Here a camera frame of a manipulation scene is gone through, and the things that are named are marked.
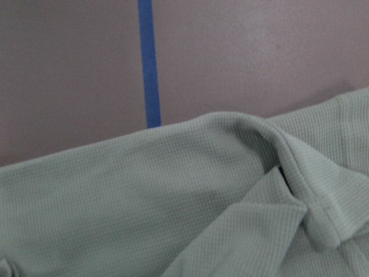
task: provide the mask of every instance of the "waffle knit fabric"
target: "waffle knit fabric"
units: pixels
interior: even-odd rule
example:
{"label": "waffle knit fabric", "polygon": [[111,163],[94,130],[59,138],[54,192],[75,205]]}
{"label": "waffle knit fabric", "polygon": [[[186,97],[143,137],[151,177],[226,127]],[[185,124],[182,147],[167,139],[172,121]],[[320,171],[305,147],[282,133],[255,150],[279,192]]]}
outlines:
{"label": "waffle knit fabric", "polygon": [[0,168],[0,276],[369,276],[369,87]]}

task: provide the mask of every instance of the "clothing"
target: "clothing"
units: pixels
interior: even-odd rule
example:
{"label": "clothing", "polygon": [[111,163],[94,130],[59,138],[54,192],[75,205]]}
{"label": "clothing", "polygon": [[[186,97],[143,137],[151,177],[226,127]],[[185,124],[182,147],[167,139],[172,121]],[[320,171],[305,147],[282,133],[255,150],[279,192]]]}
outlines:
{"label": "clothing", "polygon": [[1,167],[0,276],[369,276],[368,146],[369,87]]}

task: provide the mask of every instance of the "blue stripe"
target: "blue stripe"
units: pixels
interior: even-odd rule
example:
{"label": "blue stripe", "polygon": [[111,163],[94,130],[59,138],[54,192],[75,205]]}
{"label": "blue stripe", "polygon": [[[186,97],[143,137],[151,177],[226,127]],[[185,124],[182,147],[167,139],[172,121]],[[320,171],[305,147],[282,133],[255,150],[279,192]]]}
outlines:
{"label": "blue stripe", "polygon": [[144,74],[145,108],[148,128],[161,125],[159,90],[157,85],[155,40],[151,0],[138,0],[142,71]]}

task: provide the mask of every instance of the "ribbed fabric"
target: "ribbed fabric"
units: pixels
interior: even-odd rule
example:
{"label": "ribbed fabric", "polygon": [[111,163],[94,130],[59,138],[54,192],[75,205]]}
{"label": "ribbed fabric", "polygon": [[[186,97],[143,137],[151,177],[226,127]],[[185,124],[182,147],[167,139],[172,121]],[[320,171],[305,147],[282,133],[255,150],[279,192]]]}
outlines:
{"label": "ribbed fabric", "polygon": [[0,276],[369,276],[369,87],[0,168]]}

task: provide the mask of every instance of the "textured fabric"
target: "textured fabric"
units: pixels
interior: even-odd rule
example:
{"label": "textured fabric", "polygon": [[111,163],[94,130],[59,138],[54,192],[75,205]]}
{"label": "textured fabric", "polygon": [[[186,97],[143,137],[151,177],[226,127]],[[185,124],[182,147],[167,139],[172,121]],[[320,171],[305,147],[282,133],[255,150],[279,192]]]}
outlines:
{"label": "textured fabric", "polygon": [[0,276],[369,276],[369,88],[0,168]]}

